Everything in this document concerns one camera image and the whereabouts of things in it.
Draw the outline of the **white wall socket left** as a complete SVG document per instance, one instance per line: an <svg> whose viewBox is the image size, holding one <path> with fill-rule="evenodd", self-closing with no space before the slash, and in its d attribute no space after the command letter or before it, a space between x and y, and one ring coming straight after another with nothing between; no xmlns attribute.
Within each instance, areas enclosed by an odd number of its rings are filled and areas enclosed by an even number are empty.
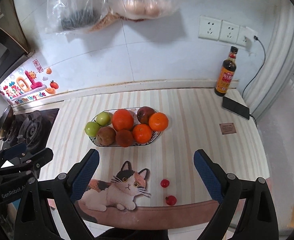
<svg viewBox="0 0 294 240"><path fill-rule="evenodd" d="M198 37L217 41L221 31L222 20L200 16Z"/></svg>

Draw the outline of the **black smartphone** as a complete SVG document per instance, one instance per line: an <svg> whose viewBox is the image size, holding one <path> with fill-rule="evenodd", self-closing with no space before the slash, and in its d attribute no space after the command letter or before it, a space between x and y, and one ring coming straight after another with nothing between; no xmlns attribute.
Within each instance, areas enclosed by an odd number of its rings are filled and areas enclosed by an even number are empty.
<svg viewBox="0 0 294 240"><path fill-rule="evenodd" d="M250 110L248 107L240 104L239 102L236 102L235 100L227 98L226 96L223 97L222 108L238 116L241 116L242 118L245 118L246 120L250 119Z"/></svg>

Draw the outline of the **brown mat label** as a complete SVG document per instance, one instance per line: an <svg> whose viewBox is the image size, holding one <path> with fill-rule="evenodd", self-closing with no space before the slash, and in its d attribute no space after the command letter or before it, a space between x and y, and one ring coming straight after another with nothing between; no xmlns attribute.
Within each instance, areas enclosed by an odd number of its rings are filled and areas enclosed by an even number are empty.
<svg viewBox="0 0 294 240"><path fill-rule="evenodd" d="M219 127L223 135L237 133L235 124L233 122L219 124Z"/></svg>

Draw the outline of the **large orange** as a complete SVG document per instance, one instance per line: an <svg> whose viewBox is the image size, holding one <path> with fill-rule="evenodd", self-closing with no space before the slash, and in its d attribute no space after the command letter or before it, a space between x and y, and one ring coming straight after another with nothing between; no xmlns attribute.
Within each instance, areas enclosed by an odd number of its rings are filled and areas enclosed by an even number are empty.
<svg viewBox="0 0 294 240"><path fill-rule="evenodd" d="M123 129L130 131L134 126L134 118L127 109L118 109L113 113L112 125L117 132Z"/></svg>

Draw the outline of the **red cherry tomato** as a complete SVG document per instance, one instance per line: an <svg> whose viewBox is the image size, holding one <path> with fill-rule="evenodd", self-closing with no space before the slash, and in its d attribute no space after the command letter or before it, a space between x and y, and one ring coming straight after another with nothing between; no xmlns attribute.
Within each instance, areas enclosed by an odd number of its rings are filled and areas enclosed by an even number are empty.
<svg viewBox="0 0 294 240"><path fill-rule="evenodd" d="M175 196L170 195L165 197L165 202L169 206L174 206L177 203L177 198Z"/></svg>
<svg viewBox="0 0 294 240"><path fill-rule="evenodd" d="M167 180L167 179L163 179L161 182L160 182L160 185L162 188L167 188L169 185L170 185L170 181Z"/></svg>

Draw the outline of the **red cherry tomato lower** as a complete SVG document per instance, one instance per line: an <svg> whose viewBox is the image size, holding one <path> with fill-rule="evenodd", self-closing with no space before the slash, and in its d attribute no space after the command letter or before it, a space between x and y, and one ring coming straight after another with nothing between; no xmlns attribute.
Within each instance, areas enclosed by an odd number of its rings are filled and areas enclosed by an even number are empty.
<svg viewBox="0 0 294 240"><path fill-rule="evenodd" d="M174 206L177 203L177 198L175 196L170 195L165 197L165 202L169 206Z"/></svg>

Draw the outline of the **white wall socket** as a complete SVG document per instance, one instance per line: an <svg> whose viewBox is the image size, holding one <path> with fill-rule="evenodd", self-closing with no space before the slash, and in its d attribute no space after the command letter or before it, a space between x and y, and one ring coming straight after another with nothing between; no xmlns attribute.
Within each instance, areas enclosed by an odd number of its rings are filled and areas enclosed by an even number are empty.
<svg viewBox="0 0 294 240"><path fill-rule="evenodd" d="M238 38L239 31L240 31L240 26L238 24L234 24L234 23L223 20L221 25L219 40L221 42L235 44Z"/></svg>
<svg viewBox="0 0 294 240"><path fill-rule="evenodd" d="M255 36L258 36L257 31L250 27L240 26L236 44L242 47L248 47L254 41Z"/></svg>
<svg viewBox="0 0 294 240"><path fill-rule="evenodd" d="M198 37L217 41L221 31L222 20L200 16Z"/></svg>

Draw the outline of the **range hood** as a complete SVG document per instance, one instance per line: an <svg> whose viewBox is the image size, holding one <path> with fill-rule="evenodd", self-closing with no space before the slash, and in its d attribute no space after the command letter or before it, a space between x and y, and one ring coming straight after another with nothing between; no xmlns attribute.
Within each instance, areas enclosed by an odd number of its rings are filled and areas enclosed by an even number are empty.
<svg viewBox="0 0 294 240"><path fill-rule="evenodd" d="M14 0L1 0L0 84L33 53L22 31Z"/></svg>

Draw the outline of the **floral ceramic fruit bowl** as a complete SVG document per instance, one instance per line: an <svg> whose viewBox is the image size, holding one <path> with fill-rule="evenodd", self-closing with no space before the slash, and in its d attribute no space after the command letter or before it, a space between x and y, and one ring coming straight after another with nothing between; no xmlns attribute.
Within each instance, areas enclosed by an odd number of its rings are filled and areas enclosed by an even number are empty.
<svg viewBox="0 0 294 240"><path fill-rule="evenodd" d="M98 147L147 146L162 134L147 123L154 113L150 107L107 109L88 123L93 131L87 135Z"/></svg>

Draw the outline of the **red green apple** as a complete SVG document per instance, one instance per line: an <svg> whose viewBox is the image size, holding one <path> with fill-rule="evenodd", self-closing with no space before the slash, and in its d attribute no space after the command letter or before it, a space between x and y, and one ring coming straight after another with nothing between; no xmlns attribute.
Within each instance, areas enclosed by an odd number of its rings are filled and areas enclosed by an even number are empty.
<svg viewBox="0 0 294 240"><path fill-rule="evenodd" d="M109 146L115 142L116 132L110 126L101 127L96 135L96 138L97 138L99 144L101 144L103 146Z"/></svg>

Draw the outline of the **black frying pan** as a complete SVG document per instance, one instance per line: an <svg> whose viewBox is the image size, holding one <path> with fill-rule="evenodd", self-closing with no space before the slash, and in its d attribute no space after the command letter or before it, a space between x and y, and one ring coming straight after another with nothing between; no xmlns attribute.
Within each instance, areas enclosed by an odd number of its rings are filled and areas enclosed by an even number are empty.
<svg viewBox="0 0 294 240"><path fill-rule="evenodd" d="M7 140L7 133L15 120L14 111L11 105L9 105L0 117L0 140Z"/></svg>

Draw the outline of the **colourful wall sticker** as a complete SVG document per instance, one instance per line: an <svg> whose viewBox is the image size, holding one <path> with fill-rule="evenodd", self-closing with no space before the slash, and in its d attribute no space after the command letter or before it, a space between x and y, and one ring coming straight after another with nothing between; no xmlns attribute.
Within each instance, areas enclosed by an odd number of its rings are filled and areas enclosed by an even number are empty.
<svg viewBox="0 0 294 240"><path fill-rule="evenodd" d="M52 96L59 90L53 70L33 59L30 65L20 66L0 85L0 95L11 106L23 105Z"/></svg>

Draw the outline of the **white wall socket middle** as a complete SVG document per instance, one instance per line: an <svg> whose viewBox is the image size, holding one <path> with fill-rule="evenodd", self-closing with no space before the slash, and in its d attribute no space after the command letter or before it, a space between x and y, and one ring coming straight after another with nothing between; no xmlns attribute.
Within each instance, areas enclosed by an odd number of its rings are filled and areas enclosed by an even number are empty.
<svg viewBox="0 0 294 240"><path fill-rule="evenodd" d="M240 31L240 26L238 24L234 24L234 23L223 20L221 25L219 40L221 42L235 44L238 38L239 31Z"/></svg>

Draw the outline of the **red cherry tomato upper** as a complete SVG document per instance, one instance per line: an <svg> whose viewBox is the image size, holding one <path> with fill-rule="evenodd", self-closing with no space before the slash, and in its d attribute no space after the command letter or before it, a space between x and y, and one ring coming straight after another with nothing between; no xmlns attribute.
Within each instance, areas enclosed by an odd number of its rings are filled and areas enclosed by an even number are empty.
<svg viewBox="0 0 294 240"><path fill-rule="evenodd" d="M161 182L160 182L160 185L162 188L167 188L169 185L170 185L170 181L167 180L167 179L163 179Z"/></svg>

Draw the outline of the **plastic bag with dark item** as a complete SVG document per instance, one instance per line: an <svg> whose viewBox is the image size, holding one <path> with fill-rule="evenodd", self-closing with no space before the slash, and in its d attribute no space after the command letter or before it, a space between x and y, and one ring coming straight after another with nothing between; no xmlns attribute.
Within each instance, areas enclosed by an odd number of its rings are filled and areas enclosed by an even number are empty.
<svg viewBox="0 0 294 240"><path fill-rule="evenodd" d="M108 13L107 0L47 0L46 32L84 33Z"/></svg>

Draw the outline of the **dark shaded orange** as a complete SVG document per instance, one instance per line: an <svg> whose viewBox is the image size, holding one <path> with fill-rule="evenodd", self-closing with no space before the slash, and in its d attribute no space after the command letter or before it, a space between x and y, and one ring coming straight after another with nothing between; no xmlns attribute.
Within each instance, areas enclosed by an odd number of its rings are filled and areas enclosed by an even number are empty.
<svg viewBox="0 0 294 240"><path fill-rule="evenodd" d="M129 147L133 143L133 135L130 131L122 129L116 133L116 143L121 147Z"/></svg>

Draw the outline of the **white wall socket right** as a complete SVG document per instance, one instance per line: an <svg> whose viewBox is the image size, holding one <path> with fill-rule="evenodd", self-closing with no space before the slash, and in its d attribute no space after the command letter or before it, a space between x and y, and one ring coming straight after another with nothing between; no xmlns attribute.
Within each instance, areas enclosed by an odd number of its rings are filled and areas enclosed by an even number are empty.
<svg viewBox="0 0 294 240"><path fill-rule="evenodd" d="M236 44L242 47L248 47L254 41L255 36L258 36L257 31L250 27L240 26Z"/></svg>

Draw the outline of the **soy sauce bottle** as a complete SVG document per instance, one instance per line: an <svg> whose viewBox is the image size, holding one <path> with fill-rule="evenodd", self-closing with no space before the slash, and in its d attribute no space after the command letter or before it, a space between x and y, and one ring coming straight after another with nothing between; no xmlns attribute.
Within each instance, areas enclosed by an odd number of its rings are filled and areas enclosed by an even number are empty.
<svg viewBox="0 0 294 240"><path fill-rule="evenodd" d="M231 46L228 58L223 61L222 68L215 86L215 94L225 96L236 71L236 56L238 48Z"/></svg>

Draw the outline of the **bright orange mandarin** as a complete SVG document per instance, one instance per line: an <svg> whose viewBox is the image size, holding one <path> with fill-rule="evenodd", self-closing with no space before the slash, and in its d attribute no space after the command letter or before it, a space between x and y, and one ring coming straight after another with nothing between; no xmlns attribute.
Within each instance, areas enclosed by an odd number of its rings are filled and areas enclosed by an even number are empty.
<svg viewBox="0 0 294 240"><path fill-rule="evenodd" d="M138 124L132 130L134 140L139 144L144 144L152 138L152 129L147 124Z"/></svg>

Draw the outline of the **dark red apple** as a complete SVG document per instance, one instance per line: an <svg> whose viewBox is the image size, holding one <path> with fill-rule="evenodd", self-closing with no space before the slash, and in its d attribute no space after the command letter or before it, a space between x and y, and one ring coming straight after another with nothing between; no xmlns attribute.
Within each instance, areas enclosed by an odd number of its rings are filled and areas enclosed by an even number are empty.
<svg viewBox="0 0 294 240"><path fill-rule="evenodd" d="M148 106L140 107L137 111L137 119L141 124L147 124L149 118L155 113L155 110Z"/></svg>

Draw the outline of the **striped cat print table mat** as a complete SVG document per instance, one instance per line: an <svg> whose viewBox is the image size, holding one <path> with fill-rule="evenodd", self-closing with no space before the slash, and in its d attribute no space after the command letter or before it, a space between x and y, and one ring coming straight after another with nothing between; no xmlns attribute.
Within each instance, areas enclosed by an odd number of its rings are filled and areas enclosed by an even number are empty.
<svg viewBox="0 0 294 240"><path fill-rule="evenodd" d="M240 179L270 177L255 123L223 109L222 98L212 90L191 88L100 94L64 101L47 142L53 160L41 169L40 179L53 179L69 171L93 148L84 127L97 114L142 106L164 113L169 119L168 128L147 146L99 148L100 163L94 178L110 181L123 163L130 161L135 171L150 170L150 196L137 196L133 211L108 207L99 212L80 203L84 218L128 229L173 229L208 222L218 204L211 199L193 164L198 149ZM235 124L237 133L221 133L219 124L228 122ZM170 181L167 188L160 185L163 179ZM170 195L177 198L174 206L165 202Z"/></svg>

